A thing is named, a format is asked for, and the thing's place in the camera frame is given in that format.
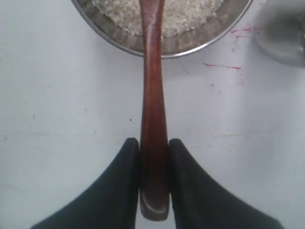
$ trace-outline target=brown wooden handle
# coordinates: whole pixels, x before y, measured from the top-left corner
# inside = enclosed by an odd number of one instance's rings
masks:
[[[140,0],[140,4],[144,34],[140,206],[145,218],[162,221],[167,219],[169,211],[169,155],[161,63],[161,23],[164,1]]]

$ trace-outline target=metal bowl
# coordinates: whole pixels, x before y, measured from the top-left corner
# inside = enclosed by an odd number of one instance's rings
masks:
[[[106,41],[128,53],[143,56],[141,36],[133,36],[116,26],[93,5],[92,0],[72,0],[85,21]],[[207,23],[181,35],[164,38],[162,58],[169,59],[191,54],[224,36],[244,15],[252,0],[225,0]]]

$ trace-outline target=bowl rim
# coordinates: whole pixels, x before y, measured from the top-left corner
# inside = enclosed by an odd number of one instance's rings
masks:
[[[135,56],[139,56],[139,57],[143,57],[144,54],[142,52],[138,52],[135,50],[131,50],[119,43],[117,43],[114,39],[112,39],[110,36],[108,36],[104,31],[102,31],[101,29],[99,29],[91,20],[90,18],[87,16],[87,14],[84,12],[84,10],[82,9],[82,7],[79,5],[78,0],[71,0],[74,7],[77,9],[77,11],[79,12],[79,14],[85,19],[85,21],[87,22],[87,24],[99,35],[101,36],[104,40],[106,40],[108,43],[112,44],[113,46],[115,46],[116,48],[119,48],[122,51],[125,51],[129,54],[135,55]],[[167,54],[167,55],[162,55],[162,59],[174,59],[174,58],[178,58],[178,57],[182,57],[182,56],[187,56],[191,53],[197,52],[203,48],[206,48],[207,46],[215,43],[216,41],[218,41],[219,39],[221,39],[223,36],[225,36],[239,21],[240,19],[245,15],[245,13],[248,11],[251,3],[253,2],[253,0],[248,0],[247,5],[245,6],[245,8],[243,9],[243,11],[239,14],[239,16],[235,19],[235,21],[226,29],[224,30],[222,33],[220,33],[218,36],[214,37],[212,40],[210,40],[209,42],[202,44],[196,48],[190,49],[188,51],[184,51],[184,52],[180,52],[180,53],[176,53],[176,54]]]

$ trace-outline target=white surface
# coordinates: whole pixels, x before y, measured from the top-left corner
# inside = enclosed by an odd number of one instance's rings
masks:
[[[0,21],[0,228],[24,229],[139,137],[142,59],[102,40],[68,0],[3,0]],[[269,60],[245,31],[163,69],[169,138],[228,190],[304,229],[305,71]],[[173,229],[173,215],[156,224],[138,214],[144,228]]]

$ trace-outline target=rice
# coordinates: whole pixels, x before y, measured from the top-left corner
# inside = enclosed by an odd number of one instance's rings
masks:
[[[139,0],[92,0],[102,14],[132,35],[142,35]],[[165,0],[162,35],[172,37],[206,23],[224,0]]]

